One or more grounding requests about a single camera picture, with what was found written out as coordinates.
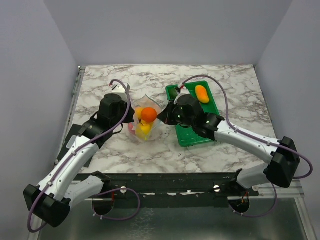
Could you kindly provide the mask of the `orange fruit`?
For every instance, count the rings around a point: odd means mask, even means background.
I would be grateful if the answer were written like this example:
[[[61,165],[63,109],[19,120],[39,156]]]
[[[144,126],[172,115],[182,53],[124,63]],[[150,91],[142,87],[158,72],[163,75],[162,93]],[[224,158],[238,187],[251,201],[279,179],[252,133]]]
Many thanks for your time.
[[[141,120],[146,123],[153,123],[157,119],[157,111],[152,107],[145,107],[141,112]]]

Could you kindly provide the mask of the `clear zip top bag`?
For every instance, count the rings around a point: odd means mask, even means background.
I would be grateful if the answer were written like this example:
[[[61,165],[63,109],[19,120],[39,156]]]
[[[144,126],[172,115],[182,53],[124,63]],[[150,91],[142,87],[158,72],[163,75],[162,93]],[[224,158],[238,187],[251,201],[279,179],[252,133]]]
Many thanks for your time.
[[[126,135],[134,142],[147,142],[161,136],[160,120],[157,119],[162,109],[148,95],[132,103],[134,110],[133,122],[127,125]]]

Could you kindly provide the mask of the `red apple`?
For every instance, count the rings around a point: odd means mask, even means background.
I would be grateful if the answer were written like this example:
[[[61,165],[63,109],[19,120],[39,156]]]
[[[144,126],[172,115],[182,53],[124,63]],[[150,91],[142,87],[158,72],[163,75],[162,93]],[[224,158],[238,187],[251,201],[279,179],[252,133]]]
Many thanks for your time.
[[[134,125],[132,123],[128,124],[128,130],[132,133],[135,134],[135,129],[134,129]]]

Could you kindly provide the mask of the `peach with green leaf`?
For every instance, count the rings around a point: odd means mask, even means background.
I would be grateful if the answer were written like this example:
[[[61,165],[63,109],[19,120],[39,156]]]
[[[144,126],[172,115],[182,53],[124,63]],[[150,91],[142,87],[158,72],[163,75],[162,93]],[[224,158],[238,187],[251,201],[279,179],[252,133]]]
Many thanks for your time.
[[[135,109],[134,109],[134,111],[135,111],[135,116],[138,118],[138,119],[141,119],[141,113],[142,113],[142,111],[144,110],[144,108],[143,107],[136,107]]]

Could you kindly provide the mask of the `yellow apple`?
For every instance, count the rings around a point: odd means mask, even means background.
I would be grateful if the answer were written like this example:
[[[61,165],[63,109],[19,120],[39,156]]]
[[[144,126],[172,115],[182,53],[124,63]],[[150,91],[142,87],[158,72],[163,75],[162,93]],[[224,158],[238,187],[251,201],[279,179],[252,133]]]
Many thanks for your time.
[[[153,129],[154,122],[146,122],[141,120],[135,129],[135,136],[142,141],[147,141]]]

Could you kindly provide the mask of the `green avocado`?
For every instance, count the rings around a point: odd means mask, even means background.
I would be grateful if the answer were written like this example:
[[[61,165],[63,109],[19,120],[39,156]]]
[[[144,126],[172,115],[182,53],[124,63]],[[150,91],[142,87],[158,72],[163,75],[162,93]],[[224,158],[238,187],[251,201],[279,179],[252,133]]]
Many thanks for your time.
[[[177,96],[178,96],[178,93],[175,90],[170,92],[170,98],[171,99],[175,99]]]

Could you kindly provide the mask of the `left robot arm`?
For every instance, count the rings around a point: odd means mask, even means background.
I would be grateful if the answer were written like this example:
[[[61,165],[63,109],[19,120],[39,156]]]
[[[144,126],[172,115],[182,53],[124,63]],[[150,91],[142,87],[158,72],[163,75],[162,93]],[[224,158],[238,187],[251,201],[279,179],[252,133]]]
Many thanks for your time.
[[[88,197],[106,197],[111,186],[98,172],[86,180],[71,186],[81,168],[115,135],[114,130],[123,124],[132,123],[134,110],[130,95],[108,93],[100,102],[98,111],[82,126],[77,135],[67,143],[69,149],[58,165],[37,185],[29,184],[23,196],[29,211],[27,227],[33,233],[33,215],[53,228],[61,225],[71,208]]]

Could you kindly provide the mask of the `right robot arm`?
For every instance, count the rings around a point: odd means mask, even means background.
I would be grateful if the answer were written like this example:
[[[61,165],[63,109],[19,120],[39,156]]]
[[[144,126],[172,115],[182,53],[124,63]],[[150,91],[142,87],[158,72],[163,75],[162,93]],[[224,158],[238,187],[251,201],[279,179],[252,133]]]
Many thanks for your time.
[[[262,164],[236,172],[235,179],[229,184],[230,191],[236,196],[268,182],[288,188],[301,161],[291,138],[279,140],[230,126],[222,116],[205,112],[190,94],[170,100],[157,119],[169,126],[190,127],[202,138],[233,145],[261,159]]]

